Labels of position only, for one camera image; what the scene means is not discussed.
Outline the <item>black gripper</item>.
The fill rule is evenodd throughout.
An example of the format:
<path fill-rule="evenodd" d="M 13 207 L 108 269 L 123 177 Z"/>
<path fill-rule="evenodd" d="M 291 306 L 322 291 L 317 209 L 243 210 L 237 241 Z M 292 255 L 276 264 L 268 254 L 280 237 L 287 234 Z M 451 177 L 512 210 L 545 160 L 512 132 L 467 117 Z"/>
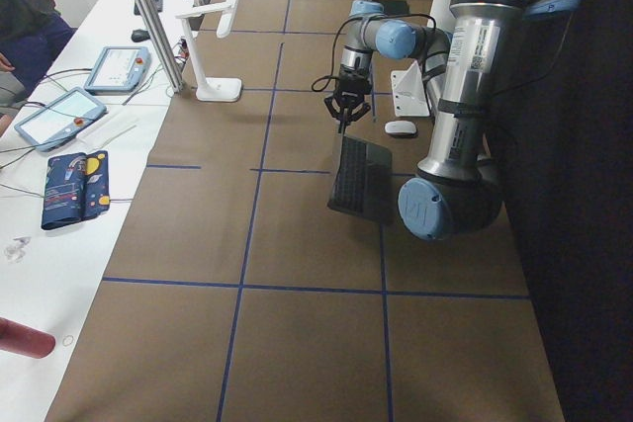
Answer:
<path fill-rule="evenodd" d="M 339 121 L 338 133 L 345 133 L 347 121 L 358 121 L 371 107 L 366 97 L 372 92 L 372 84 L 363 74 L 343 71 L 336 78 L 335 88 L 324 103 L 330 115 Z"/>

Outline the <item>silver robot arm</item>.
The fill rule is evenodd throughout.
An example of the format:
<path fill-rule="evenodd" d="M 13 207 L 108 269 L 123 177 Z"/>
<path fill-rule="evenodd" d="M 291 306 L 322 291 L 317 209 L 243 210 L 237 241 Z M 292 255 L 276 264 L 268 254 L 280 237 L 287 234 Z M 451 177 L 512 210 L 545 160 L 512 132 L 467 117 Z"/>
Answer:
<path fill-rule="evenodd" d="M 502 204 L 497 167 L 485 150 L 494 96 L 508 90 L 510 58 L 527 26 L 578 8 L 580 0 L 433 0 L 425 26 L 389 15 L 382 4 L 357 0 L 338 30 L 342 55 L 324 100 L 337 121 L 335 211 L 388 223 L 398 215 L 416 237 L 439 240 L 493 223 Z M 372 57 L 407 59 L 396 94 L 423 103 L 432 119 L 429 150 L 389 204 L 392 155 L 351 137 L 347 128 L 370 111 Z"/>

